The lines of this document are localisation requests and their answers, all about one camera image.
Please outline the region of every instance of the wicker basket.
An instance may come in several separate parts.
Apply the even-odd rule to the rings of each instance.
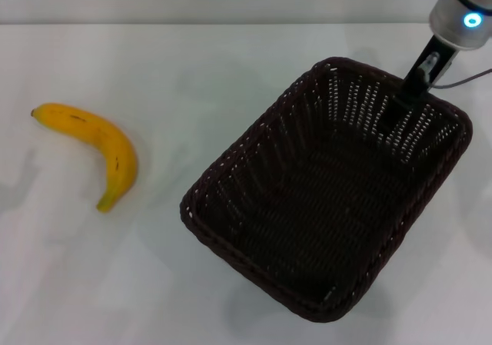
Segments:
[[[432,95],[381,131],[400,84],[345,58],[316,64],[204,172],[181,219],[294,313],[344,316],[472,136],[468,116]]]

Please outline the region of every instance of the white table surface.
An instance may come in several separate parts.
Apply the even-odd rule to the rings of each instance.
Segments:
[[[342,320],[293,315],[213,255],[178,204],[300,74],[347,56],[403,76],[426,25],[0,27],[2,345],[424,345],[492,338],[492,78],[437,93],[474,140],[362,301]],[[440,81],[492,66],[460,53]],[[137,184],[108,215],[104,160],[44,129],[46,101],[110,118]]]

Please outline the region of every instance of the cable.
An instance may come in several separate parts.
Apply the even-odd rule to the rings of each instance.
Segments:
[[[484,72],[481,72],[480,74],[476,74],[476,75],[473,75],[469,78],[465,78],[464,80],[461,80],[461,81],[458,81],[458,82],[455,82],[453,84],[448,84],[448,85],[432,85],[429,81],[426,81],[426,84],[429,88],[433,88],[433,89],[451,89],[451,88],[455,88],[457,86],[460,86],[462,84],[466,84],[467,82],[470,82],[472,80],[475,80],[477,78],[481,78],[482,76],[485,76],[485,75],[488,75],[488,74],[492,74],[492,68],[488,69],[488,70],[485,70]]]

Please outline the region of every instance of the basket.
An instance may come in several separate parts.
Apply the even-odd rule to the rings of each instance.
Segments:
[[[344,316],[471,141],[468,116],[429,94],[381,131],[400,86],[346,58],[317,63],[203,173],[181,219],[292,312]]]

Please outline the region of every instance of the banana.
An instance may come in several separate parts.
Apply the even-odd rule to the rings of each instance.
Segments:
[[[46,103],[31,116],[47,128],[71,135],[98,149],[106,160],[106,191],[97,209],[109,212],[130,189],[138,172],[138,159],[126,135],[111,122],[64,104]]]

